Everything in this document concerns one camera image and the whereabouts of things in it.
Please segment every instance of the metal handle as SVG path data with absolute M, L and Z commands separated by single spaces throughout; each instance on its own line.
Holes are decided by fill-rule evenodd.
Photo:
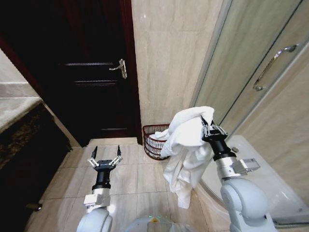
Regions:
M 257 78 L 255 83 L 253 84 L 253 89 L 255 91 L 260 91 L 260 90 L 264 89 L 263 86 L 258 86 L 257 84 L 262 80 L 262 78 L 264 77 L 265 73 L 270 69 L 270 67 L 273 65 L 273 63 L 276 61 L 276 59 L 279 56 L 281 56 L 282 53 L 284 53 L 284 52 L 293 52 L 296 47 L 297 47 L 297 45 L 287 46 L 287 47 L 281 49 L 279 52 L 277 52 L 276 55 L 273 58 L 270 59 L 270 61 L 268 62 L 267 66 L 262 71 L 261 75 Z
M 127 74 L 126 74 L 126 62 L 125 62 L 123 59 L 121 59 L 121 60 L 119 61 L 119 66 L 118 66 L 118 67 L 116 67 L 116 68 L 109 68 L 109 70 L 111 70 L 111 71 L 114 71 L 114 70 L 117 70 L 117 69 L 121 69 L 122 77 L 123 77 L 124 79 L 126 79 L 126 78 L 127 78 Z

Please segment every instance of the countertop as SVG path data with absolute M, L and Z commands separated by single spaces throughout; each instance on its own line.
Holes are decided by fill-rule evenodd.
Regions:
M 35 98 L 0 98 L 0 133 L 21 119 L 42 101 Z

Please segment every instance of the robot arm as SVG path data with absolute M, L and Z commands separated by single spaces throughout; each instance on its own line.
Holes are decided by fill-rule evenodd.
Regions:
M 275 226 L 268 211 L 264 192 L 249 180 L 240 178 L 258 169 L 255 159 L 237 160 L 235 153 L 226 145 L 227 133 L 213 122 L 208 125 L 202 117 L 203 138 L 214 152 L 221 180 L 221 196 L 231 219 L 231 232 L 275 232 Z
M 98 147 L 92 152 L 88 162 L 97 171 L 97 180 L 92 186 L 92 194 L 86 195 L 84 205 L 87 207 L 87 214 L 83 216 L 77 232 L 109 232 L 112 227 L 112 217 L 106 207 L 110 205 L 110 173 L 122 160 L 120 147 L 118 146 L 117 156 L 111 160 L 99 160 L 96 162 Z

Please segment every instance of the laundry basket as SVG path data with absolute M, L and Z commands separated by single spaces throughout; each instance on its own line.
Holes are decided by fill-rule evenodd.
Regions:
M 169 128 L 169 124 L 143 126 L 144 150 L 146 154 L 154 160 L 165 160 L 168 158 L 162 158 L 160 155 L 160 152 L 166 140 L 156 140 L 151 138 L 150 135 L 154 134 L 156 131 L 162 132 L 167 128 Z

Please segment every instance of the door lever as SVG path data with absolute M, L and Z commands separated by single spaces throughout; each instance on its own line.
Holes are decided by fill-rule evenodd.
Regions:
M 119 61 L 119 66 L 118 66 L 118 67 L 116 67 L 116 68 L 110 68 L 109 70 L 110 70 L 110 71 L 114 71 L 114 70 L 117 70 L 117 69 L 121 69 L 122 77 L 123 77 L 124 79 L 126 79 L 126 78 L 127 78 L 127 74 L 126 74 L 126 62 L 125 62 L 123 59 L 121 59 L 121 60 Z

